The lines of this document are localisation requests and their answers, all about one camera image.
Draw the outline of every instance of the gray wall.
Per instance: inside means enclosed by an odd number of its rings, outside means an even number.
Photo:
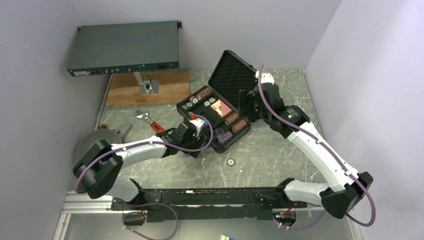
[[[75,182],[77,140],[95,125],[102,78],[71,78],[81,23],[68,0],[0,3],[0,239],[52,239]]]
[[[306,69],[326,139],[374,177],[366,240],[424,239],[423,23],[423,1],[344,0]]]
[[[226,49],[254,66],[304,69],[341,0],[72,0],[84,25],[181,20],[183,68]]]

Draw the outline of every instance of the black case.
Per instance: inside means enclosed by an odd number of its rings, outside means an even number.
[[[238,113],[237,109],[239,107],[239,91],[253,90],[253,88],[258,84],[255,73],[256,69],[254,69],[252,65],[249,65],[234,52],[225,50],[215,69],[213,70],[209,81],[207,82],[208,85],[202,87],[176,105],[176,109],[179,114],[181,114],[186,119],[190,119],[189,112],[202,115],[210,120],[214,130],[222,128],[224,133],[226,131],[231,131],[233,125],[235,125],[240,119],[246,121],[247,125],[242,130],[237,133],[231,132],[233,137],[225,144],[219,144],[215,138],[212,140],[211,145],[218,153],[225,152],[232,144],[245,135],[250,129],[251,124],[246,117],[240,118],[239,116],[238,119],[230,125],[225,124],[225,119],[233,112]],[[196,96],[206,88],[211,88],[210,94],[206,95],[204,98],[199,100],[198,103],[194,104],[190,108],[183,109],[182,106],[190,101],[190,97]],[[232,111],[221,118],[218,114],[213,112],[210,106],[204,106],[204,102],[208,101],[212,97],[223,101],[228,107],[232,109]],[[211,136],[209,127],[204,127],[201,133],[203,137],[206,138],[206,141],[208,141],[209,137]]]

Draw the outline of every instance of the table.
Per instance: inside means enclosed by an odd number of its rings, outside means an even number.
[[[207,85],[212,72],[211,69],[190,69],[190,92]],[[273,75],[284,103],[301,107],[320,132],[304,71],[266,69],[264,72]],[[183,120],[175,104],[152,104],[105,107],[100,123],[109,129],[124,122],[132,123],[126,143],[149,138],[155,132],[146,122],[135,118],[137,109],[148,111],[151,118],[165,129],[176,127]],[[228,158],[235,160],[234,166],[227,165]],[[262,120],[252,123],[250,131],[224,153],[217,153],[209,147],[195,159],[179,152],[131,165],[120,175],[136,180],[142,188],[272,187],[290,177],[303,182],[326,182],[303,152]]]

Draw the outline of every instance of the case lid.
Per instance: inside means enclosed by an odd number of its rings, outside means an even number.
[[[256,69],[234,52],[225,50],[207,84],[234,107],[239,107],[239,91],[253,90],[258,85]]]

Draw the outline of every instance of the yellow and blue object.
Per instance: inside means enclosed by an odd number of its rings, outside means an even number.
[[[221,237],[219,238],[219,240],[234,240],[234,238],[229,238],[228,236],[221,235]]]

